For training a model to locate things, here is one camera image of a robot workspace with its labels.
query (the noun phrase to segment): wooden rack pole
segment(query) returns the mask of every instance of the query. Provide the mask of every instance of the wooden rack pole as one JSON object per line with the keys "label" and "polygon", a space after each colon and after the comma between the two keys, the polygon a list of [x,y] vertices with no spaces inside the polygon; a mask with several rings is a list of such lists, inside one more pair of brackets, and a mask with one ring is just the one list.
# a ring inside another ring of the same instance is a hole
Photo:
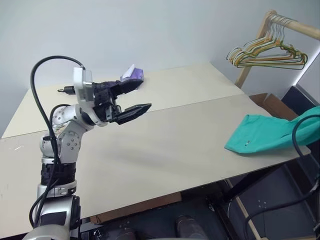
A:
{"label": "wooden rack pole", "polygon": [[[274,16],[274,15],[277,15],[277,12],[275,10],[270,10],[265,14],[263,21],[262,21],[262,24],[260,26],[260,29],[258,31],[258,34],[256,36],[257,39],[263,38],[265,36],[266,31],[268,30],[266,20],[268,19],[268,17]],[[279,19],[273,19],[272,22],[279,24],[279,25],[282,25],[282,26],[284,25],[283,22],[281,22]],[[320,41],[320,29],[318,29],[314,26],[310,26],[310,25],[307,25],[307,24],[304,24],[304,23],[301,23],[298,21],[291,21],[288,24],[285,24],[285,27]],[[244,84],[244,82],[250,72],[250,69],[251,69],[251,66],[247,66],[241,70],[238,78],[236,79],[236,81],[234,83],[238,88],[241,88],[242,85]]]}

